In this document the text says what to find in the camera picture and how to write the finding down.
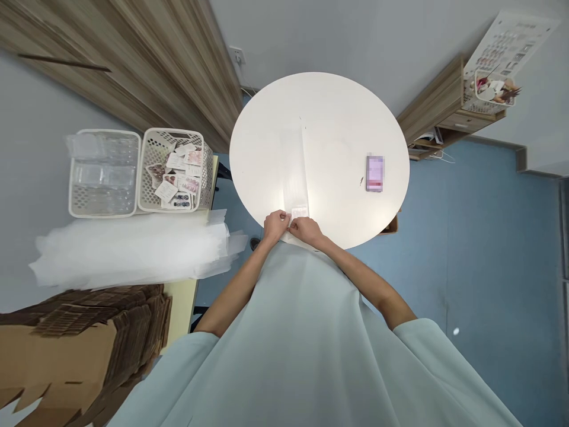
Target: person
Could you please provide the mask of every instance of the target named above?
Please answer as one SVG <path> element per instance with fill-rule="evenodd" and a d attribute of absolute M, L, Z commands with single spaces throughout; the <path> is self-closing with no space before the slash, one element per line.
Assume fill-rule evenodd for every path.
<path fill-rule="evenodd" d="M 289 221 L 267 216 L 252 255 L 111 427 L 520 426 L 435 322 L 313 219 Z M 280 243 L 287 231 L 316 251 Z"/>

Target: floor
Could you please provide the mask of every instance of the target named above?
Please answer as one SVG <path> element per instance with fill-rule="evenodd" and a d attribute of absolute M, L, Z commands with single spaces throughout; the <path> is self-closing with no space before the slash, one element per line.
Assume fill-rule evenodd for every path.
<path fill-rule="evenodd" d="M 517 174 L 508 149 L 462 141 L 447 153 L 455 164 L 411 162 L 398 233 L 350 252 L 438 323 L 522 425 L 562 425 L 558 182 Z M 218 188 L 229 230 L 260 236 L 232 182 Z M 250 253 L 201 280 L 196 305 L 210 305 Z"/>

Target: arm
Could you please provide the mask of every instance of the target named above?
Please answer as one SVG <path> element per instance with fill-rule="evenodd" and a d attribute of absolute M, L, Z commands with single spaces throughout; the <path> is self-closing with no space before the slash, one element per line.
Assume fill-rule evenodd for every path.
<path fill-rule="evenodd" d="M 268 253 L 285 233 L 289 221 L 290 214 L 285 211 L 273 212 L 265 219 L 263 240 L 207 309 L 195 332 L 209 332 L 221 338 L 249 302 Z"/>
<path fill-rule="evenodd" d="M 288 230 L 293 236 L 332 258 L 362 295 L 379 310 L 389 329 L 393 330 L 401 323 L 417 318 L 389 283 L 324 236 L 316 221 L 310 218 L 296 218 Z"/>

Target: table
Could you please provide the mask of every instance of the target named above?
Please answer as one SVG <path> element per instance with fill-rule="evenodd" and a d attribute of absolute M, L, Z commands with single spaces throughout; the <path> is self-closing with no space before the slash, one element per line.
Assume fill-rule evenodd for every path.
<path fill-rule="evenodd" d="M 212 194 L 215 194 L 218 165 L 218 156 L 213 156 Z M 206 211 L 196 211 L 195 213 L 205 215 L 211 208 L 210 206 Z M 196 304 L 197 285 L 198 280 L 196 279 L 187 279 L 176 283 L 166 283 L 164 285 L 164 294 L 172 297 L 172 308 L 170 309 L 168 340 L 166 346 L 160 350 L 161 355 L 166 352 L 174 341 L 188 333 L 191 325 L 191 317 L 194 314 L 194 305 Z"/>
<path fill-rule="evenodd" d="M 393 114 L 365 87 L 334 74 L 294 74 L 244 107 L 229 147 L 237 194 L 262 226 L 283 209 L 280 135 L 302 127 L 309 214 L 348 249 L 378 235 L 399 211 L 409 182 L 407 145 Z M 366 191 L 366 155 L 383 155 L 382 193 Z M 301 244 L 289 233 L 283 240 Z"/>

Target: smartphone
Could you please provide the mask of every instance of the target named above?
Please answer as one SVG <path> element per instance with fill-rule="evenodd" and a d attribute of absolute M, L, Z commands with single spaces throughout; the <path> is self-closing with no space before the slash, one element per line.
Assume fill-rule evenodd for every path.
<path fill-rule="evenodd" d="M 366 191 L 377 193 L 383 191 L 384 171 L 383 156 L 366 157 Z"/>

